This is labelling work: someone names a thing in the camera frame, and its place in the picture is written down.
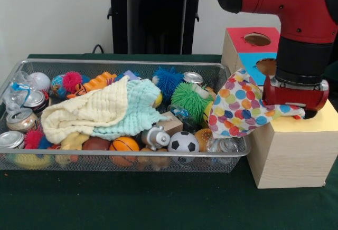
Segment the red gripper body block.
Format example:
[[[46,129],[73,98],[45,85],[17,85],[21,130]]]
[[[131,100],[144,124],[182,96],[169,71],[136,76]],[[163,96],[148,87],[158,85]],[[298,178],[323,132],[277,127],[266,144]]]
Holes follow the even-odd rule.
[[[329,84],[326,80],[317,86],[296,86],[267,76],[264,82],[263,99],[267,105],[293,105],[305,110],[319,111],[328,99]]]

